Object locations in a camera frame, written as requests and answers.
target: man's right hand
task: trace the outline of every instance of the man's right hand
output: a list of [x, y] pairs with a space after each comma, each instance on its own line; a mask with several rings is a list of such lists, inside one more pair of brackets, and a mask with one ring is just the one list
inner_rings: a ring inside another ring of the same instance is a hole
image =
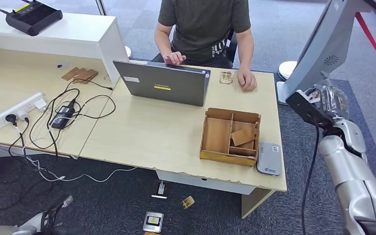
[[162, 55], [162, 57], [167, 65], [179, 65], [187, 59], [187, 57], [182, 55], [179, 51], [172, 52], [168, 55]]

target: black pants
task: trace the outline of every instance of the black pants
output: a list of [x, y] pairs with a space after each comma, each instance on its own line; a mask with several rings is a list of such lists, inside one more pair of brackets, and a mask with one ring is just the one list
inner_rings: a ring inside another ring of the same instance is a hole
[[[152, 62], [164, 63], [164, 59], [162, 58], [162, 55], [159, 53], [157, 56], [155, 56], [155, 58], [153, 58]], [[206, 62], [195, 62], [195, 61], [190, 61], [190, 60], [184, 60], [181, 64], [221, 68], [221, 69], [231, 69], [233, 67], [232, 62], [227, 57], [224, 57], [223, 55], [216, 56]]]

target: wooden box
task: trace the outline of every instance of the wooden box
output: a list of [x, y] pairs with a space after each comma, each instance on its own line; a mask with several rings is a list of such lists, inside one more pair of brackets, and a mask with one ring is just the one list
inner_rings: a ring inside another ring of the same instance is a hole
[[[254, 140], [234, 146], [232, 133], [254, 128]], [[205, 112], [200, 159], [253, 166], [258, 157], [260, 115], [208, 108]]]

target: man's left hand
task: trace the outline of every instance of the man's left hand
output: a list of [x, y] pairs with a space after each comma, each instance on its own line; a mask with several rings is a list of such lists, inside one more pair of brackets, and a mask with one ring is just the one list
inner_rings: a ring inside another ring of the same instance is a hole
[[248, 68], [240, 66], [237, 71], [237, 79], [244, 92], [252, 91], [257, 87], [256, 78]]

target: white desk drawer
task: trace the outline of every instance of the white desk drawer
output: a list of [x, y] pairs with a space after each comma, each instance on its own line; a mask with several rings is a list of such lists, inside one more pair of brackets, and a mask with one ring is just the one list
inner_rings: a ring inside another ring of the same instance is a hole
[[156, 170], [160, 180], [249, 195], [256, 187]]

